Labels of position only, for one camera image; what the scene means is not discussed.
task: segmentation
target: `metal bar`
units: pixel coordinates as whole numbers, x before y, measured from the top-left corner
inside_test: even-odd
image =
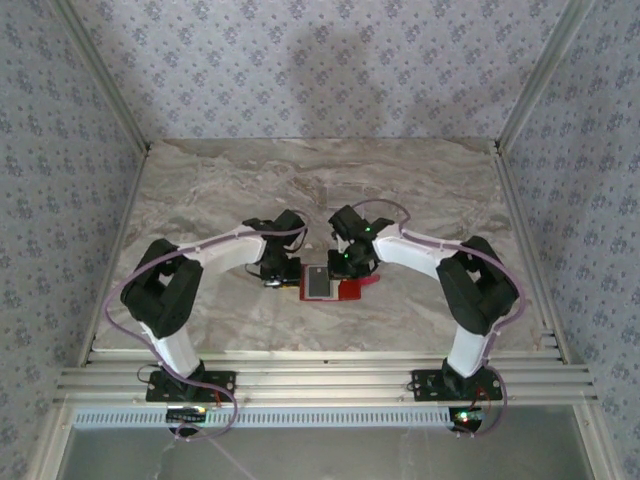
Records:
[[[564,57],[582,21],[591,9],[594,0],[569,0],[551,36],[529,75],[515,106],[507,118],[499,136],[502,152],[509,152],[520,130],[531,115],[533,108],[544,92],[551,75]]]
[[[203,353],[200,358],[204,362],[215,362],[218,366],[226,363],[259,362],[259,366],[274,365],[277,362],[290,364],[291,366],[306,366],[308,364],[336,364],[336,362],[348,362],[350,365],[373,362],[381,366],[382,362],[440,362],[444,354],[427,354],[424,352],[294,352],[294,351],[228,351],[222,353]],[[91,365],[105,365],[118,362],[153,362],[155,357],[146,350],[108,350],[91,352],[89,356]],[[557,348],[545,349],[534,352],[500,352],[491,354],[491,361],[553,361],[562,360]]]
[[[107,105],[109,105],[109,108],[122,126],[125,135],[140,153],[144,152],[147,142],[144,139],[142,130],[140,130],[120,90],[118,90],[113,77],[98,53],[98,49],[93,44],[91,36],[84,28],[78,13],[68,0],[51,0],[51,5],[69,35],[71,43],[75,45],[80,57],[84,60],[89,74],[96,82]]]
[[[613,447],[602,408],[599,405],[577,405],[573,411],[595,479],[625,478],[626,475]]]
[[[64,450],[75,415],[68,406],[54,406],[40,430],[40,441],[30,458],[26,480],[55,480],[62,464]]]
[[[407,406],[414,403],[412,392],[406,388],[410,372],[439,368],[441,364],[440,358],[420,359],[425,355],[412,352],[237,352],[214,356],[218,360],[208,361],[207,369],[228,369],[231,362],[236,362],[236,398],[243,406]],[[529,363],[502,359],[493,364],[502,372],[509,398],[516,405],[576,405],[596,399],[584,365],[564,365],[553,358]],[[60,378],[55,401],[148,405],[146,385],[135,377],[139,365],[101,361],[67,369]]]
[[[558,342],[556,341],[556,337],[540,337],[540,346],[546,348],[558,348]]]
[[[524,206],[522,205],[522,200],[516,193],[516,181],[513,178],[513,173],[511,172],[508,162],[502,155],[497,156],[496,165],[500,184],[504,192],[504,198],[511,213],[512,226],[516,230],[518,247],[527,264],[527,273],[530,276],[530,283],[534,289],[534,295],[538,301],[545,322],[547,322],[555,332],[556,342],[562,358],[566,362],[571,362],[569,346],[564,336],[562,322],[560,321],[557,307],[551,296],[551,289],[549,288],[547,278],[540,263],[540,257],[538,256],[538,251],[533,241],[533,234],[526,221],[527,217]]]
[[[547,371],[534,370],[501,370],[502,376],[507,383],[563,383],[563,384],[589,384],[591,374],[585,369],[568,371]],[[363,374],[362,372],[288,372],[288,373],[239,373],[236,379],[236,387],[312,387],[326,386],[327,379],[335,386],[373,386],[373,385],[402,385],[409,381],[409,372],[384,372],[375,374]],[[74,386],[140,386],[140,381],[134,372],[130,373],[109,373],[101,372],[95,374],[79,369],[73,375],[65,375],[63,380],[64,388]]]
[[[91,313],[90,321],[88,322],[89,325],[87,327],[87,332],[85,334],[84,342],[82,343],[82,348],[80,349],[80,355],[77,361],[77,365],[80,366],[86,365],[87,360],[89,359],[91,346],[93,345],[93,341],[95,340],[96,336],[96,330],[98,329],[98,325],[100,324],[100,320],[102,319],[102,302],[104,302],[104,299],[106,298],[111,288],[111,280],[113,279],[113,274],[115,272],[116,265],[118,264],[118,259],[120,258],[120,250],[122,249],[122,243],[124,242],[125,232],[129,224],[131,212],[133,211],[133,205],[138,193],[138,187],[140,186],[140,179],[142,178],[142,172],[144,170],[146,161],[147,152],[145,151],[141,156],[138,169],[136,170],[133,179],[133,185],[131,186],[131,191],[129,192],[129,197],[127,198],[127,203],[124,207],[124,213],[122,215],[122,219],[120,220],[120,226],[118,227],[116,240],[111,250],[109,263],[107,263],[107,268],[102,278],[102,283],[100,284],[98,298],[96,299],[96,303],[93,307],[93,312]]]

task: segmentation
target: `marble surface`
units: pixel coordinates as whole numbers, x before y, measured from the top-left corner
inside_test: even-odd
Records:
[[[446,239],[486,237],[523,281],[524,269],[503,203],[489,143],[483,140],[180,140],[153,145],[115,281],[130,273],[149,243],[202,240],[251,217],[303,210],[311,231],[303,262],[326,262],[333,211],[384,197],[413,214],[409,228]],[[364,212],[398,218],[376,204]],[[200,284],[188,330],[200,351],[421,350],[446,353],[456,323],[440,285],[409,269],[383,265],[381,281],[360,301],[300,302],[298,290],[271,290],[242,268]],[[531,305],[500,337],[501,350],[538,348]],[[115,318],[140,330],[119,302]],[[95,348],[139,348],[103,322]]]

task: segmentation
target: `black mounting plate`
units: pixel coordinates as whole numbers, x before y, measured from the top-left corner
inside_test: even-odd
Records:
[[[235,393],[236,372],[205,371],[198,381],[212,383],[218,387],[226,388],[231,393]],[[226,395],[218,395],[220,402],[230,403],[231,400]],[[185,402],[184,390],[181,389],[166,372],[155,371],[149,377],[147,386],[147,402]],[[216,403],[216,395],[213,390],[207,388],[196,388],[193,397],[188,400],[193,403]]]
[[[473,402],[487,400],[486,396],[478,396],[478,389],[484,390],[488,400],[502,400],[500,381],[489,369],[480,369],[473,376],[473,382],[464,392],[456,393],[444,384],[442,370],[413,370],[407,389],[413,392],[416,402]]]

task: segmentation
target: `wall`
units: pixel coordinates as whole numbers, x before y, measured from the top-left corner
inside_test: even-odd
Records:
[[[139,155],[48,4],[0,15],[0,478],[16,480],[77,360]]]
[[[495,138],[564,4],[73,3],[148,139]]]
[[[597,0],[509,158],[571,344],[640,478],[640,6]]]

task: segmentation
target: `enclosure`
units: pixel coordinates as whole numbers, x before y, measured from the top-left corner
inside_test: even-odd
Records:
[[[8,478],[640,477],[635,5],[2,10]],[[296,255],[326,264],[331,215],[376,198],[415,232],[487,239],[522,282],[525,313],[489,358],[508,413],[478,402],[485,428],[506,413],[499,428],[456,438],[468,402],[408,388],[456,334],[438,281],[383,263],[357,301],[301,302],[248,265],[205,268],[186,324],[206,370],[235,372],[239,417],[214,444],[174,440],[167,414],[186,404],[145,399],[154,358],[106,322],[109,292],[158,238],[199,242],[285,209],[308,219]],[[141,332],[118,299],[109,311]],[[190,404],[207,431],[231,418],[215,400]]]

